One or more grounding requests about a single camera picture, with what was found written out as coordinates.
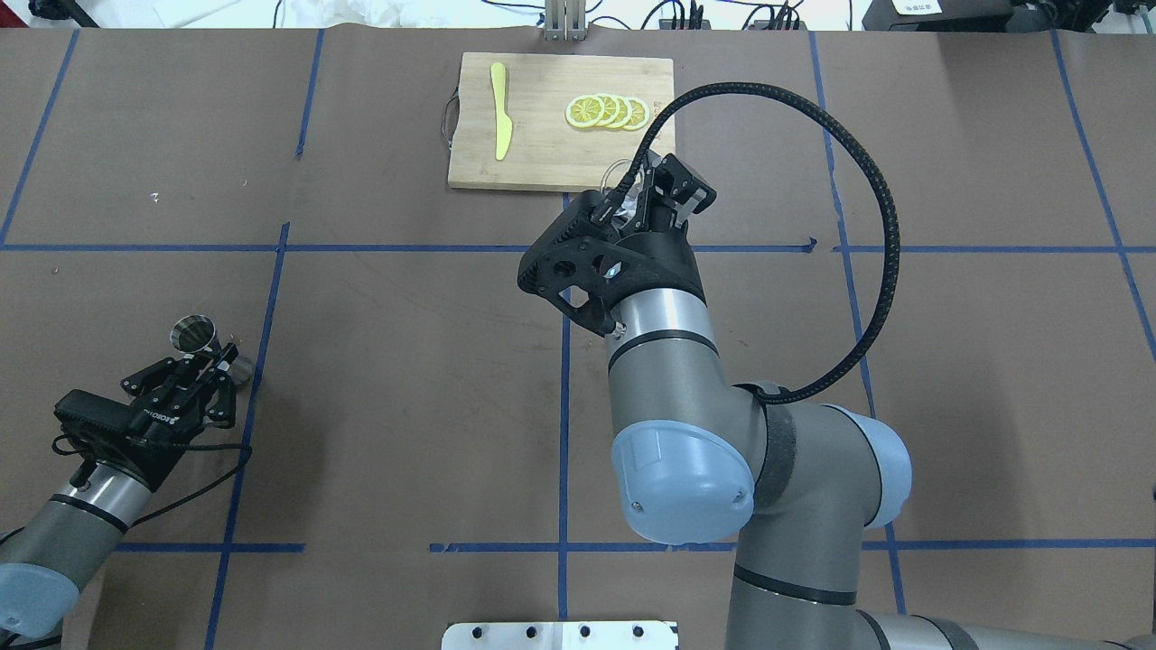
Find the lemon slice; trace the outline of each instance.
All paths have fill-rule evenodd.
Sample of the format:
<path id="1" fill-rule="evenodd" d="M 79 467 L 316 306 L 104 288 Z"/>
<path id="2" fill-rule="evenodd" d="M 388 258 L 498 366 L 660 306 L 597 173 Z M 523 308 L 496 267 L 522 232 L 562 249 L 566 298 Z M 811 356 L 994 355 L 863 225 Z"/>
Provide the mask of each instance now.
<path id="1" fill-rule="evenodd" d="M 650 121 L 650 104 L 638 97 L 625 97 L 627 105 L 630 106 L 630 119 L 622 125 L 623 131 L 638 131 Z"/>
<path id="2" fill-rule="evenodd" d="M 615 101 L 616 95 L 610 95 L 609 93 L 599 93 L 594 95 L 602 101 L 605 109 L 602 110 L 602 119 L 598 120 L 598 126 L 606 126 L 613 121 L 617 121 L 622 117 L 623 105 Z"/>
<path id="3" fill-rule="evenodd" d="M 566 121 L 576 128 L 590 128 L 602 119 L 606 103 L 596 95 L 579 95 L 566 106 Z"/>
<path id="4" fill-rule="evenodd" d="M 630 115 L 632 112 L 630 110 L 630 102 L 628 102 L 627 98 L 623 97 L 623 96 L 621 96 L 621 95 L 615 95 L 614 96 L 614 103 L 618 104 L 622 108 L 622 115 L 618 117 L 618 119 L 616 119 L 616 120 L 612 121 L 610 124 L 606 125 L 606 127 L 607 128 L 622 128 L 623 126 L 627 125 L 627 123 L 630 121 Z"/>

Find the light blue cap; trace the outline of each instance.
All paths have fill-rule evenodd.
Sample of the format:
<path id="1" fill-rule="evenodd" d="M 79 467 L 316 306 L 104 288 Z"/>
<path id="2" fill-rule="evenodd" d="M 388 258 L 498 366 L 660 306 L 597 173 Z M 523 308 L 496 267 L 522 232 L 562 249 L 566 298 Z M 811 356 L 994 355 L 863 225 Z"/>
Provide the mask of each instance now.
<path id="1" fill-rule="evenodd" d="M 0 628 L 40 638 L 76 606 L 80 590 L 67 577 L 36 564 L 0 564 Z"/>
<path id="2" fill-rule="evenodd" d="M 659 544 L 716 541 L 747 524 L 755 478 L 719 436 L 686 422 L 635 422 L 614 438 L 622 514 Z"/>
<path id="3" fill-rule="evenodd" d="M 881 482 L 879 511 L 867 527 L 877 529 L 890 524 L 899 516 L 903 503 L 911 496 L 911 456 L 907 453 L 907 446 L 903 444 L 895 429 L 879 420 L 852 413 L 833 404 L 823 406 L 850 418 L 867 438 L 867 444 L 875 455 L 875 464 L 879 465 Z"/>

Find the wooden cutting board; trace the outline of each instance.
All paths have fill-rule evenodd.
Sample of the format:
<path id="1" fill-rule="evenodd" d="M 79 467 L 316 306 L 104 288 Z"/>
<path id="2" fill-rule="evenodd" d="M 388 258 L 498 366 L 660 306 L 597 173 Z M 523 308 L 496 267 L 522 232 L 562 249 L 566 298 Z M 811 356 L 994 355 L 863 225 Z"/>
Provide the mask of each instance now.
<path id="1" fill-rule="evenodd" d="M 506 66 L 506 113 L 513 120 L 510 150 L 502 161 L 494 157 L 490 64 L 495 61 Z M 653 119 L 674 98 L 674 61 L 466 52 L 461 56 L 461 106 L 450 152 L 450 186 L 540 192 L 598 189 L 610 164 L 633 157 L 646 128 L 570 126 L 565 119 L 570 101 L 595 93 L 639 97 L 650 104 Z M 652 148 L 659 155 L 674 152 L 674 118 L 662 126 Z M 612 185 L 625 168 L 616 171 Z"/>

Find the knife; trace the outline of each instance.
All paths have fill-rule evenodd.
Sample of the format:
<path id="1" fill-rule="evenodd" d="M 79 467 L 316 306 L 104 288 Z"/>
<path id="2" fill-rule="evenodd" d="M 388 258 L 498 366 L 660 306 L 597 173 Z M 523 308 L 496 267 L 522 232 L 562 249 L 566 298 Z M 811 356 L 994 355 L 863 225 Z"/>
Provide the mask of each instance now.
<path id="1" fill-rule="evenodd" d="M 501 161 L 510 150 L 510 139 L 513 138 L 513 120 L 505 112 L 506 69 L 504 64 L 494 62 L 490 66 L 490 82 L 494 83 L 494 113 L 497 116 L 494 157 Z"/>

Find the black band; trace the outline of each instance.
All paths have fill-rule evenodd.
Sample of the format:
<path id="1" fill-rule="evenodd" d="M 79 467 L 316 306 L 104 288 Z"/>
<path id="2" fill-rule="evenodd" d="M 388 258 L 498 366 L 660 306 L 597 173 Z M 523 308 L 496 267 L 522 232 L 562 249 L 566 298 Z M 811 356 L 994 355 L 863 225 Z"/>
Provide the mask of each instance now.
<path id="1" fill-rule="evenodd" d="M 951 650 L 979 650 L 979 645 L 976 643 L 976 640 L 968 634 L 968 630 L 959 627 L 958 623 L 943 619 L 920 616 L 919 614 L 916 614 L 916 618 L 922 619 L 939 628 L 940 634 L 947 638 L 947 644 L 951 647 Z"/>
<path id="2" fill-rule="evenodd" d="M 58 634 L 39 641 L 29 641 L 28 643 L 13 645 L 12 650 L 37 650 L 38 648 L 52 648 L 53 645 L 60 645 L 62 642 L 64 636 Z"/>
<path id="3" fill-rule="evenodd" d="M 750 586 L 757 586 L 764 591 L 771 591 L 788 598 L 798 598 L 799 600 L 810 600 L 812 603 L 818 603 L 820 605 L 855 604 L 854 591 L 828 591 L 825 589 L 802 586 L 801 584 L 784 582 L 762 574 L 756 574 L 749 569 L 743 569 L 739 564 L 734 566 L 734 577 L 741 579 Z"/>
<path id="4" fill-rule="evenodd" d="M 876 621 L 870 614 L 859 610 L 859 615 L 867 621 L 870 626 L 872 631 L 875 633 L 875 640 L 879 641 L 879 650 L 891 650 L 891 642 L 887 640 L 887 635 L 883 634 L 883 628 L 879 627 L 879 621 Z"/>
<path id="5" fill-rule="evenodd" d="M 625 354 L 628 349 L 635 346 L 640 346 L 650 341 L 657 341 L 659 339 L 687 339 L 690 341 L 703 344 L 704 346 L 714 350 L 714 354 L 719 353 L 719 348 L 714 347 L 714 344 L 712 344 L 710 339 L 707 339 L 702 334 L 696 334 L 695 332 L 690 332 L 687 330 L 655 330 L 653 332 L 646 332 L 645 334 L 635 337 L 633 339 L 630 339 L 629 341 L 623 344 L 622 347 L 614 350 L 614 354 L 610 355 L 610 361 L 608 361 L 606 364 L 606 369 L 609 370 L 610 368 L 614 368 L 614 362 L 617 361 L 620 356 Z"/>
<path id="6" fill-rule="evenodd" d="M 94 517 L 99 517 L 99 518 L 104 519 L 105 522 L 109 523 L 109 525 L 111 525 L 112 527 L 117 529 L 118 531 L 120 531 L 123 533 L 128 532 L 128 525 L 127 524 L 125 524 L 120 519 L 113 517 L 112 515 L 105 512 L 104 510 L 101 510 L 96 505 L 92 505 L 91 503 L 88 503 L 87 501 L 81 501 L 79 498 L 74 498 L 72 496 L 67 496 L 67 495 L 64 495 L 64 494 L 53 494 L 52 498 L 50 498 L 49 501 L 55 501 L 57 503 L 64 503 L 65 505 L 72 505 L 73 508 L 76 508 L 77 510 L 83 510 L 83 511 L 88 512 L 89 515 L 92 515 Z"/>
<path id="7" fill-rule="evenodd" d="M 736 384 L 735 387 L 757 394 L 757 384 Z M 770 508 L 783 496 L 791 482 L 795 459 L 795 426 L 791 412 L 781 406 L 761 405 L 766 419 L 766 452 L 763 468 L 755 480 L 755 509 Z"/>

